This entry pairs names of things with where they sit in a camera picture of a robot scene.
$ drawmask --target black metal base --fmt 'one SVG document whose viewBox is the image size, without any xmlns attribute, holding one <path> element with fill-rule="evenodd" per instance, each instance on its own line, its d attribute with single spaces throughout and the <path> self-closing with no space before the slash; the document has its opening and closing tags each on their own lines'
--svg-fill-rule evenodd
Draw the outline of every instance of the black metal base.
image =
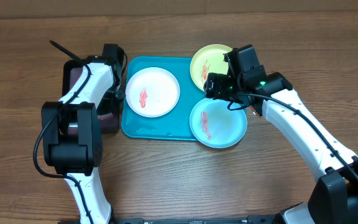
<svg viewBox="0 0 358 224">
<path fill-rule="evenodd" d="M 120 219 L 111 224 L 273 224 L 275 215 L 250 215 L 245 218 L 194 218 L 143 220 L 141 218 Z"/>
</svg>

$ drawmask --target wood grain surface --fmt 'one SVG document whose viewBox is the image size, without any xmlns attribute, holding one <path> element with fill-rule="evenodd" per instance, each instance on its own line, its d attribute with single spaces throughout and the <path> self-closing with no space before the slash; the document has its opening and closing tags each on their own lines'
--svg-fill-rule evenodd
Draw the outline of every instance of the wood grain surface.
<svg viewBox="0 0 358 224">
<path fill-rule="evenodd" d="M 0 0 L 0 19 L 353 10 L 358 0 Z"/>
<path fill-rule="evenodd" d="M 208 44 L 253 44 L 268 72 L 290 80 L 310 111 L 358 153 L 358 11 L 0 20 L 0 223 L 79 217 L 62 180 L 34 169 L 40 109 L 61 95 L 69 58 L 117 43 L 138 55 L 191 57 Z M 248 111 L 228 150 L 198 142 L 104 136 L 101 180 L 118 218 L 241 217 L 307 201 L 310 171 L 283 135 Z M 39 162 L 47 167 L 39 153 Z"/>
</svg>

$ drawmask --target blue plastic tray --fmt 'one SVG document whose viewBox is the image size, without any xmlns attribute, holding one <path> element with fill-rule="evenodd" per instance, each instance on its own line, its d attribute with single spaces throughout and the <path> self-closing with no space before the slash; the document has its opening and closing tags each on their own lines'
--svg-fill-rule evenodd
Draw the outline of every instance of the blue plastic tray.
<svg viewBox="0 0 358 224">
<path fill-rule="evenodd" d="M 145 118 L 138 115 L 124 100 L 121 128 L 126 135 L 132 138 L 197 140 L 190 130 L 189 117 L 194 105 L 205 98 L 205 93 L 191 80 L 190 62 L 191 58 L 184 57 L 140 56 L 129 63 L 127 84 L 136 72 L 144 68 L 163 68 L 177 78 L 180 97 L 174 109 L 158 118 Z"/>
</svg>

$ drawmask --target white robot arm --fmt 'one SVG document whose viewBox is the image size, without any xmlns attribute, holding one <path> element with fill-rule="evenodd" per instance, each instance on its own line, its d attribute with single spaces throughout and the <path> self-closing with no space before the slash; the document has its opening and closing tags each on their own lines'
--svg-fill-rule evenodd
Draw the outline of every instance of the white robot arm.
<svg viewBox="0 0 358 224">
<path fill-rule="evenodd" d="M 95 108 L 97 108 L 104 94 L 112 87 L 114 83 L 114 75 L 111 66 L 104 63 L 89 63 L 88 66 L 91 70 L 91 76 L 85 87 L 70 104 L 78 105 L 82 102 L 94 103 Z M 73 88 L 59 101 L 65 103 L 69 100 L 74 93 L 78 91 L 87 76 L 88 70 L 83 67 L 83 72 Z M 75 126 L 75 123 L 70 123 L 70 127 Z M 89 176 L 84 173 L 67 173 L 67 175 L 75 178 L 80 183 L 80 187 L 82 188 L 85 197 L 84 200 L 88 206 L 93 223 L 108 224 L 111 218 L 112 209 L 103 193 L 99 177 L 99 168 L 93 168 L 93 171 Z M 65 181 L 70 186 L 78 209 L 80 210 L 81 224 L 91 224 L 89 217 L 86 216 L 86 211 L 78 187 L 76 187 L 75 183 L 70 179 L 65 179 Z"/>
<path fill-rule="evenodd" d="M 282 90 L 272 94 L 271 97 L 300 110 L 332 143 L 335 150 L 348 164 L 354 162 L 352 157 L 357 155 L 342 145 L 321 125 L 302 103 L 295 90 Z M 264 100 L 262 109 L 264 118 L 284 134 L 306 162 L 316 182 L 321 176 L 326 175 L 327 168 L 331 167 L 334 170 L 338 170 L 343 167 L 343 164 L 334 157 L 311 126 L 300 116 L 271 100 Z"/>
</svg>

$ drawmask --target red sauce stain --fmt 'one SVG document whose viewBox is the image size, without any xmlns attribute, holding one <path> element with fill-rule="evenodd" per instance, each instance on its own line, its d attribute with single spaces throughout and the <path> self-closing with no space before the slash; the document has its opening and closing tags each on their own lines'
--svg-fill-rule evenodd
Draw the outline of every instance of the red sauce stain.
<svg viewBox="0 0 358 224">
<path fill-rule="evenodd" d="M 208 60 L 205 60 L 205 63 L 204 63 L 204 65 L 203 65 L 203 69 L 202 69 L 202 71 L 201 71 L 201 79 L 203 80 L 203 82 L 206 81 L 206 79 L 207 79 L 207 77 L 208 77 L 209 67 L 211 66 L 211 64 L 210 64 L 210 65 L 208 65 L 208 67 L 207 67 L 207 66 L 206 66 L 207 63 L 208 63 Z"/>
<path fill-rule="evenodd" d="M 140 92 L 140 96 L 139 96 L 139 103 L 142 108 L 146 107 L 146 99 L 147 99 L 146 88 L 143 88 L 143 90 Z"/>
<path fill-rule="evenodd" d="M 201 112 L 201 125 L 203 127 L 203 132 L 206 134 L 206 138 L 211 140 L 211 133 L 209 133 L 208 129 L 208 118 L 205 111 Z"/>
</svg>

